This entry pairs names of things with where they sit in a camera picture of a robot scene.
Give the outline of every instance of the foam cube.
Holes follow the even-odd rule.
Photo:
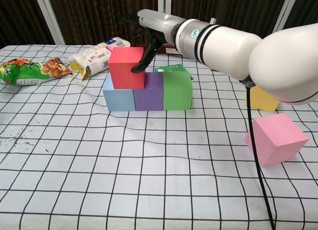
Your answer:
[[[192,82],[189,72],[164,72],[163,109],[187,110],[191,107]]]
[[[136,111],[163,111],[163,75],[146,73],[144,89],[134,89]]]
[[[108,61],[115,89],[134,89],[145,87],[145,71],[134,74],[131,69],[138,64],[143,55],[142,47],[115,47]]]
[[[135,111],[132,89],[114,89],[111,74],[106,76],[103,93],[108,111]]]
[[[309,139],[285,113],[254,119],[253,130],[261,166],[293,159]],[[245,143],[253,152],[250,132]]]
[[[255,86],[250,90],[250,106],[263,111],[274,112],[279,104],[279,101]]]

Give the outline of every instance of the yellow foam cube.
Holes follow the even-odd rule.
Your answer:
[[[259,110],[274,112],[279,101],[265,92],[258,86],[252,87],[250,90],[250,106]]]

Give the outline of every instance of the white snack bag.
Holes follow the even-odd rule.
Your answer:
[[[108,69],[108,60],[114,47],[130,47],[130,43],[115,37],[82,50],[69,57],[71,69],[80,71],[82,79]]]

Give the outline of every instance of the black grid lines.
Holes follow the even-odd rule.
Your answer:
[[[59,56],[68,65],[87,47],[8,46],[0,62]],[[244,87],[186,57],[157,55],[146,71],[179,63],[194,77],[187,111],[110,113],[101,92],[107,71],[0,84],[0,229],[266,229],[243,141]],[[310,137],[293,160],[262,169],[277,229],[318,225],[317,104],[277,108]]]

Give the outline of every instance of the green foam cube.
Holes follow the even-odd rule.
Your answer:
[[[189,72],[164,72],[163,109],[190,109],[192,89],[191,75]]]

